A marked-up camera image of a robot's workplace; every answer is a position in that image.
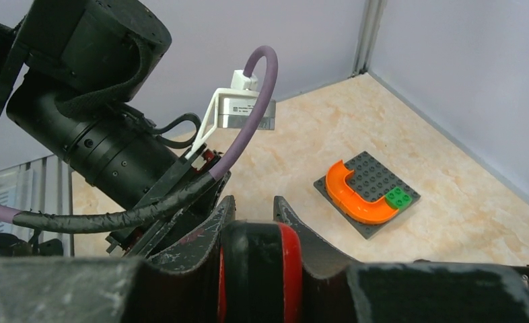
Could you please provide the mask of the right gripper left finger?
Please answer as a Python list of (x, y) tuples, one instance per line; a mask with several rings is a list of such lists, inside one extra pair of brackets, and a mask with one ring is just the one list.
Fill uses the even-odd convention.
[(150, 260), (0, 257), (0, 322), (216, 322), (219, 231), (235, 215), (225, 196)]

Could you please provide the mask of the red black utility knife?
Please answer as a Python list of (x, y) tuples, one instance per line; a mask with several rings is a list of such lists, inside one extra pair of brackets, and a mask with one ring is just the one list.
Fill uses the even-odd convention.
[(221, 231), (219, 322), (301, 322), (302, 248), (279, 222), (237, 220)]

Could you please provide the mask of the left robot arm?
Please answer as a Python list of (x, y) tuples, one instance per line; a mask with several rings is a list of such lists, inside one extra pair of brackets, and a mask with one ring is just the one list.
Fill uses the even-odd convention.
[(17, 26), (0, 24), (0, 116), (123, 208), (121, 216), (68, 219), (0, 204), (0, 223), (37, 233), (105, 231), (111, 248), (151, 256), (209, 217), (226, 179), (183, 209), (136, 212), (184, 192), (219, 161), (192, 139), (165, 139), (166, 127), (129, 105), (171, 42), (140, 1), (34, 1)]

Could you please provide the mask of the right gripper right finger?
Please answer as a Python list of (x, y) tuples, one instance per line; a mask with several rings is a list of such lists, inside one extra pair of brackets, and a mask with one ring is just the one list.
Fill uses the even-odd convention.
[(529, 266), (360, 262), (276, 196), (273, 217), (302, 247), (304, 322), (529, 322)]

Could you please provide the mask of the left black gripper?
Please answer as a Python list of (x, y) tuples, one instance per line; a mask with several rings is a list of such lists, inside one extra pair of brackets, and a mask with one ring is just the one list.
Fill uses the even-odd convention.
[(200, 149), (192, 159), (184, 155), (141, 195), (134, 208), (154, 207), (144, 223), (108, 234), (107, 253), (113, 257), (152, 258), (204, 222), (214, 210), (230, 174), (226, 174), (191, 198), (195, 180), (204, 178), (222, 157), (214, 149)]

